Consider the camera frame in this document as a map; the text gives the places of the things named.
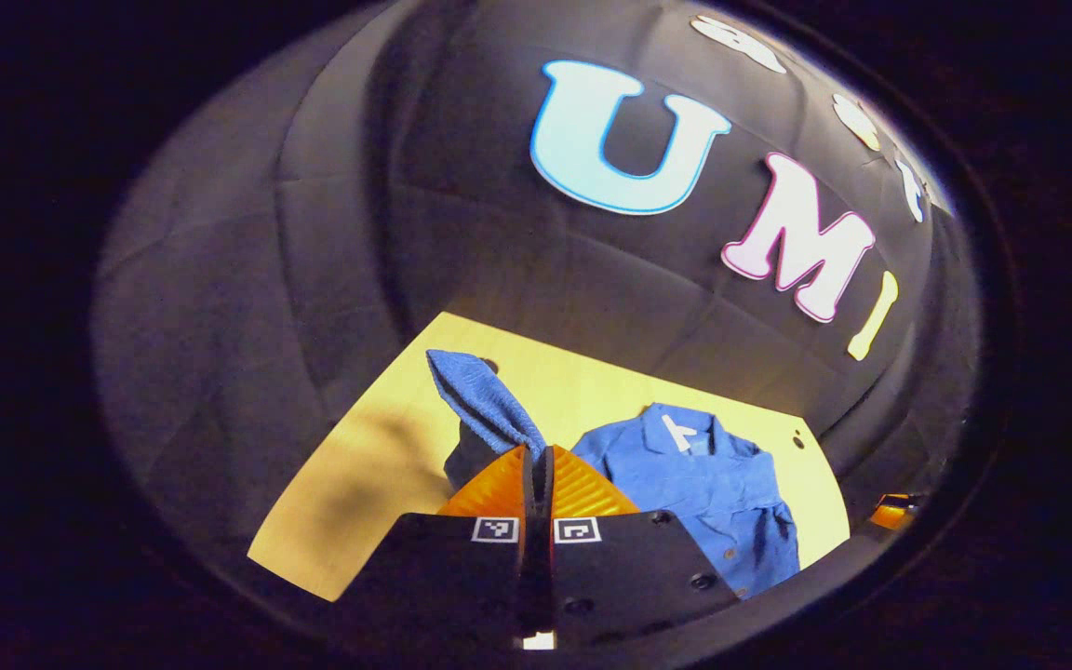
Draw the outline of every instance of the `white tag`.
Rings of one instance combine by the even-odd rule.
[[[676,448],[682,450],[682,452],[687,452],[688,442],[685,442],[685,437],[697,435],[697,430],[685,426],[676,426],[667,414],[660,415],[660,418],[665,420],[665,428],[668,429],[669,435],[673,436],[673,442],[676,442]]]
[[[524,649],[528,650],[528,652],[556,649],[556,637],[553,635],[553,631],[536,632],[535,636],[524,638]]]

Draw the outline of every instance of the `dark background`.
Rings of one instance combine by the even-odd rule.
[[[1004,222],[1026,327],[1009,437],[962,520],[860,610],[748,653],[771,654],[765,666],[1072,667],[1072,3],[774,5],[964,150]],[[309,660],[192,569],[173,577],[159,551],[137,550],[140,523],[106,476],[84,322],[102,222],[149,152],[343,10],[0,3],[1,669]]]

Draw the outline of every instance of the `shirt collar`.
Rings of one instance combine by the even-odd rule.
[[[643,448],[659,455],[681,453],[676,441],[668,432],[665,426],[664,416],[668,416],[673,423],[681,427],[693,428],[698,433],[709,434],[710,453],[712,455],[735,455],[730,444],[730,435],[723,430],[723,423],[718,417],[696,408],[672,406],[660,403],[652,403],[639,415],[639,428],[643,430]]]

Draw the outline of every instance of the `blue towel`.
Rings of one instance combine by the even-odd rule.
[[[539,461],[548,446],[545,437],[480,357],[437,349],[429,349],[428,357],[437,393],[481,441],[468,441],[463,430],[461,444],[446,461],[446,476],[455,490],[518,445],[527,445],[533,462]]]
[[[727,433],[716,416],[653,404],[637,419],[585,433],[574,453],[639,509],[675,513],[740,597],[799,571],[795,523],[772,455]]]

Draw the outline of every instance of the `letter m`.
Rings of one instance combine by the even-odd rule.
[[[772,272],[769,255],[779,241],[775,288],[787,292],[816,271],[813,280],[796,288],[794,299],[805,314],[830,323],[863,254],[875,245],[876,234],[854,212],[820,232],[817,180],[784,153],[769,153],[765,161],[772,185],[763,207],[742,242],[723,247],[723,263],[749,279],[765,279]]]

